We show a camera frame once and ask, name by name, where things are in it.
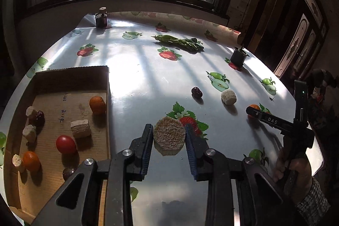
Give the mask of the right human hand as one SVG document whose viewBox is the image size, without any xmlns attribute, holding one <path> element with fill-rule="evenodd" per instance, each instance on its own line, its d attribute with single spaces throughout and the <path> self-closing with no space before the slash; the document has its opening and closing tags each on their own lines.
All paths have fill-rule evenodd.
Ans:
<svg viewBox="0 0 339 226">
<path fill-rule="evenodd" d="M 273 172 L 273 179 L 275 182 L 283 178 L 287 165 L 288 159 L 286 150 L 281 148 Z M 296 183 L 290 193 L 292 201 L 297 205 L 306 197 L 313 183 L 311 166 L 307 155 L 304 154 L 302 158 L 291 160 L 289 169 L 298 172 Z"/>
</svg>

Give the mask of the patterned sleeve forearm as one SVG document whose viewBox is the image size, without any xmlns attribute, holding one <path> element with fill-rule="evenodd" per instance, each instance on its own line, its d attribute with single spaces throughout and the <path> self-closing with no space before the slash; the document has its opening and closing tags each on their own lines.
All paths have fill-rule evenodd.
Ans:
<svg viewBox="0 0 339 226">
<path fill-rule="evenodd" d="M 330 210 L 330 204 L 323 194 L 319 182 L 314 177 L 311 179 L 312 184 L 308 194 L 296 205 L 296 208 L 307 225 L 318 225 Z"/>
</svg>

